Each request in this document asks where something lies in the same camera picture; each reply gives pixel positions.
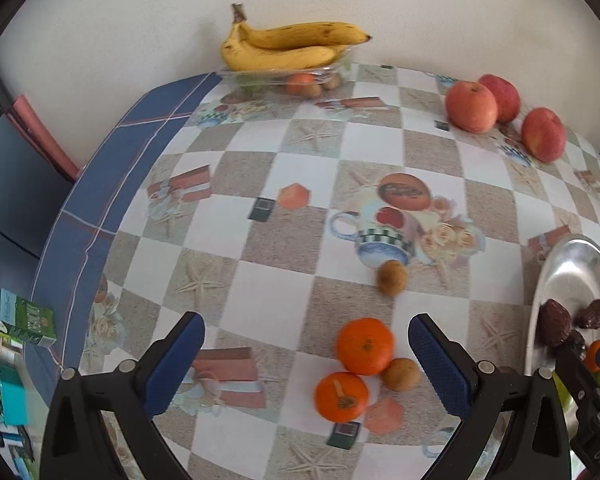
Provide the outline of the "steel round basin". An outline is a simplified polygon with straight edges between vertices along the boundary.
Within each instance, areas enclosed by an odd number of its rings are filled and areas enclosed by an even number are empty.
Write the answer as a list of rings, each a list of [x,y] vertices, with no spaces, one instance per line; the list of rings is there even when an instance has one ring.
[[[572,316],[600,299],[600,246],[590,238],[571,234],[562,238],[548,253],[542,264],[531,307],[524,374],[530,375],[540,367],[550,370],[555,359],[542,343],[538,332],[540,307],[546,300],[558,301]],[[584,340],[590,344],[600,339],[598,330],[584,330]]]

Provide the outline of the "brown longan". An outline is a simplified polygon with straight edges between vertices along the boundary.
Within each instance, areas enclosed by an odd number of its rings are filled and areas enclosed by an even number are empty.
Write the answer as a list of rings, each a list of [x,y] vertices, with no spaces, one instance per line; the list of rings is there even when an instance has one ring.
[[[394,298],[406,289],[407,270],[398,260],[388,260],[376,273],[376,286],[381,294]]]
[[[393,359],[381,373],[382,383],[394,392],[403,392],[415,388],[422,379],[422,372],[411,359]]]

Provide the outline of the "large red apple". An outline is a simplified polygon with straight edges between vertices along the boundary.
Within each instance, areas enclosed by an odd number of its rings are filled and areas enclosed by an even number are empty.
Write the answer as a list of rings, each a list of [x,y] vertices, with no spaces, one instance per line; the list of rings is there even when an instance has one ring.
[[[521,140],[533,157],[550,164],[560,159],[565,151],[566,128],[552,110],[537,107],[524,118]]]

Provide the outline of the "orange tangerine with stem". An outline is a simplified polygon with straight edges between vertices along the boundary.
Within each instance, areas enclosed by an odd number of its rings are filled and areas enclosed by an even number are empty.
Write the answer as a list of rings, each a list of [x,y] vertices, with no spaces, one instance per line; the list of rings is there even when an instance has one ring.
[[[325,376],[314,389],[314,408],[329,422],[352,422],[370,402],[370,390],[358,375],[336,372]]]

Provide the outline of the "patterned plastic tablecloth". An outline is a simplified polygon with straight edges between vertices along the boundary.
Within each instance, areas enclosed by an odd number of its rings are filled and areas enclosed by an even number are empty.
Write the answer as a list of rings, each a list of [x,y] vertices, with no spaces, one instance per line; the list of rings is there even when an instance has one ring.
[[[192,376],[155,420],[195,479],[417,479],[453,428],[430,383],[402,393],[390,434],[347,450],[314,410],[340,370],[334,343],[378,318],[407,358],[410,318],[431,315],[477,359],[524,359],[540,263],[529,242],[568,226],[600,245],[600,156],[569,133],[544,165],[515,127],[471,136],[449,125],[449,78],[359,65],[325,105],[245,96],[201,75],[147,93],[85,167],[43,250],[34,302],[57,340],[27,366],[44,399],[66,367],[112,370],[186,311],[206,346],[247,347],[265,404],[229,404]],[[376,286],[398,260],[406,289]]]

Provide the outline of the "clear plastic fruit tray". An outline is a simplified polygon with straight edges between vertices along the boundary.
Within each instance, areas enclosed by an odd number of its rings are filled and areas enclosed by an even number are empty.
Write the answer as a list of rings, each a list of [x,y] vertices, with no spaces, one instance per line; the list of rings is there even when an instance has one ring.
[[[294,98],[316,99],[335,90],[349,77],[352,48],[336,47],[337,56],[329,64],[305,70],[257,70],[234,72],[227,68],[218,71],[230,88],[245,96],[286,94]]]

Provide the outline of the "dark red apple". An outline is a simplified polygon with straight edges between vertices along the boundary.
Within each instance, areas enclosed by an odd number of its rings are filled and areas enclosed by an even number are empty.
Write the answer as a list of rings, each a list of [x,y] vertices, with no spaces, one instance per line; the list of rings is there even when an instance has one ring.
[[[498,122],[508,124],[519,114],[521,109],[520,95],[516,87],[508,80],[492,74],[485,74],[478,83],[488,88],[498,104]]]

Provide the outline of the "pale red apple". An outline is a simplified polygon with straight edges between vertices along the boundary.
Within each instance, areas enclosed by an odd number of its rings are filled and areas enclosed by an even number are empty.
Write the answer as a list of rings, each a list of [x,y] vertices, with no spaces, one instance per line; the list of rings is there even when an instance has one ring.
[[[487,133],[498,118],[493,93],[475,81],[457,81],[446,92],[444,104],[450,122],[469,133]]]

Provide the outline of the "banana bunch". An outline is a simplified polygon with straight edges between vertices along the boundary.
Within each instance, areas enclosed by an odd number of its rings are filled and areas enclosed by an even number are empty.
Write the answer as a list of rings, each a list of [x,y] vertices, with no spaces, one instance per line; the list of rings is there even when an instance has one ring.
[[[346,22],[309,22],[268,29],[252,28],[244,7],[232,4],[233,23],[220,47],[221,58],[234,72],[310,70],[337,61],[348,47],[372,36]]]

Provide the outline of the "green milk carton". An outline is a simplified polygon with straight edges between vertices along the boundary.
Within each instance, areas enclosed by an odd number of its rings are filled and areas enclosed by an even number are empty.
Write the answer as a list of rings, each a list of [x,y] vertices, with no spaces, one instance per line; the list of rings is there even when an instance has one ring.
[[[53,311],[2,288],[0,334],[20,342],[50,348],[57,340]]]

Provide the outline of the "dark dried date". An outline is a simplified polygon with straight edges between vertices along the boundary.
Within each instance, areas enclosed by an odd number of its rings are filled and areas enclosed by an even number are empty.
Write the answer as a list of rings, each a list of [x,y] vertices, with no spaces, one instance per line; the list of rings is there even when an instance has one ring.
[[[573,328],[568,337],[554,348],[554,356],[561,356],[565,352],[572,352],[578,359],[582,360],[587,348],[588,346],[582,334]]]
[[[581,309],[574,318],[574,325],[585,330],[600,328],[600,299],[593,300],[587,307]]]
[[[571,315],[555,299],[549,299],[539,310],[539,329],[541,339],[547,347],[557,347],[566,341],[571,333]]]

